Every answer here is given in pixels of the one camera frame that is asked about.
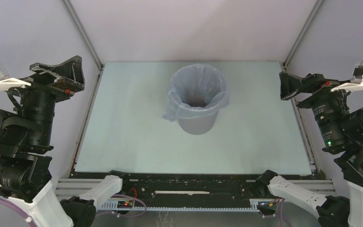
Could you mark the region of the corner aluminium post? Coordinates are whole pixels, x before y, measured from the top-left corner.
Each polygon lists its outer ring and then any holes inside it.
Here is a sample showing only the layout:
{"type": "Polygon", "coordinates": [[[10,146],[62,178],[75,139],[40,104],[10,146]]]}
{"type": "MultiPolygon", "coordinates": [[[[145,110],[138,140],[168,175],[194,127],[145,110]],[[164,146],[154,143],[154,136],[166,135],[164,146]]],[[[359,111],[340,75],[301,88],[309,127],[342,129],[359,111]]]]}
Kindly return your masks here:
{"type": "Polygon", "coordinates": [[[317,15],[321,11],[321,8],[323,7],[325,3],[325,0],[316,0],[314,6],[312,7],[308,17],[306,18],[304,25],[302,26],[297,38],[295,39],[292,47],[290,48],[287,56],[285,57],[285,60],[281,64],[283,66],[283,69],[288,69],[289,64],[292,62],[295,53],[299,49],[303,39],[305,38],[307,32],[311,28],[313,22],[315,21],[317,15]]]}
{"type": "Polygon", "coordinates": [[[99,70],[102,70],[104,65],[103,65],[102,61],[100,60],[98,53],[95,50],[83,24],[76,12],[76,9],[74,8],[74,6],[72,5],[70,0],[60,0],[60,2],[62,3],[65,11],[67,12],[68,17],[70,18],[75,30],[79,34],[84,46],[87,48],[89,54],[93,58],[95,65],[97,66],[97,68],[99,70]]]}

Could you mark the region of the right corner aluminium post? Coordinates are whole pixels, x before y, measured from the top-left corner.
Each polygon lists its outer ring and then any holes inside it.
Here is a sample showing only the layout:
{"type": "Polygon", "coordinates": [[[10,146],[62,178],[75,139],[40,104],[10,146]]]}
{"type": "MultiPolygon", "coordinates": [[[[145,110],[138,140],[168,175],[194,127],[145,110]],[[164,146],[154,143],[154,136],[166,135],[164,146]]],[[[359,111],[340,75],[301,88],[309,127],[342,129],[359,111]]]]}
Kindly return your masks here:
{"type": "Polygon", "coordinates": [[[325,0],[316,0],[314,6],[312,7],[308,17],[306,18],[304,25],[302,26],[297,38],[295,39],[292,47],[290,48],[287,56],[285,57],[285,60],[281,64],[283,66],[283,69],[288,69],[289,64],[292,62],[295,53],[299,49],[303,39],[305,38],[307,32],[311,28],[313,22],[315,21],[317,15],[321,11],[321,8],[323,7],[325,3],[325,0]]]}

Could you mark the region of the left corner aluminium post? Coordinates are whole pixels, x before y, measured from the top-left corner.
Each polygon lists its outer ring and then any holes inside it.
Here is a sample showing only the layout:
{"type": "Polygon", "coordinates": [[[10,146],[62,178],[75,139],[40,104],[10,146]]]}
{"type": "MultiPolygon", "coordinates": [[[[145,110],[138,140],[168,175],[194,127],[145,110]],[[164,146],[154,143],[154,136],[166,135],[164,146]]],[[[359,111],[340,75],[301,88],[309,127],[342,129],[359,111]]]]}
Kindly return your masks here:
{"type": "Polygon", "coordinates": [[[95,50],[83,24],[76,12],[76,9],[74,8],[74,6],[72,5],[70,0],[60,0],[60,2],[62,3],[65,11],[67,12],[68,17],[70,18],[75,30],[79,34],[84,46],[87,48],[89,54],[93,58],[95,65],[97,66],[97,68],[99,70],[102,70],[104,65],[103,65],[102,61],[100,60],[98,53],[95,50]]]}

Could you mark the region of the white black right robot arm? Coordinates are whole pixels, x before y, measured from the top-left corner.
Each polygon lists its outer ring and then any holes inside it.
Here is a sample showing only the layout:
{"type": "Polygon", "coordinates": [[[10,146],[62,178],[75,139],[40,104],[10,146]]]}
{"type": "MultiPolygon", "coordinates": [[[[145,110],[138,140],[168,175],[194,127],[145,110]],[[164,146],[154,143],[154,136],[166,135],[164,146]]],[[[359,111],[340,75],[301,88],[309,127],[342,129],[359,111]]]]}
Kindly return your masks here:
{"type": "Polygon", "coordinates": [[[271,170],[257,178],[257,194],[286,199],[311,213],[323,227],[363,227],[363,107],[349,112],[346,103],[351,93],[363,90],[363,72],[339,81],[321,74],[301,78],[282,71],[279,79],[281,100],[309,94],[297,107],[312,110],[325,144],[323,150],[338,155],[334,162],[348,184],[349,197],[309,191],[271,170]]]}

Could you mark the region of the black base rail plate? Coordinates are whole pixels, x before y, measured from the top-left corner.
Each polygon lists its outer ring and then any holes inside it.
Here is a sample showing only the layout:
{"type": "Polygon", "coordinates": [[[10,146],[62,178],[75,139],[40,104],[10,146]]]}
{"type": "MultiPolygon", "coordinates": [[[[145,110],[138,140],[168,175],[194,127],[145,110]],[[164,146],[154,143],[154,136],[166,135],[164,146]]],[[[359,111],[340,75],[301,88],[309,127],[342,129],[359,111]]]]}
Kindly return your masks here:
{"type": "Polygon", "coordinates": [[[143,174],[110,171],[123,179],[121,194],[147,207],[248,208],[253,199],[280,201],[253,175],[143,174]]]}

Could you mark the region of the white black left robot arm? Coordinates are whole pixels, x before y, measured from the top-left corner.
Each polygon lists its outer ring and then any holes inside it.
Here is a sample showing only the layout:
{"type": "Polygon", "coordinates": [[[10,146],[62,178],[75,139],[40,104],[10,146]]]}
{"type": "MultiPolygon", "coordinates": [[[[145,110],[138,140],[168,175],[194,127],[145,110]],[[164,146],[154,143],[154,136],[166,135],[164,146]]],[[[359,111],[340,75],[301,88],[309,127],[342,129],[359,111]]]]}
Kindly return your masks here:
{"type": "Polygon", "coordinates": [[[89,227],[96,211],[117,194],[125,197],[130,183],[107,175],[79,196],[59,200],[55,195],[46,153],[58,102],[85,88],[82,58],[57,64],[34,63],[31,76],[12,78],[0,62],[0,91],[14,106],[0,109],[0,203],[17,211],[32,227],[89,227]]]}

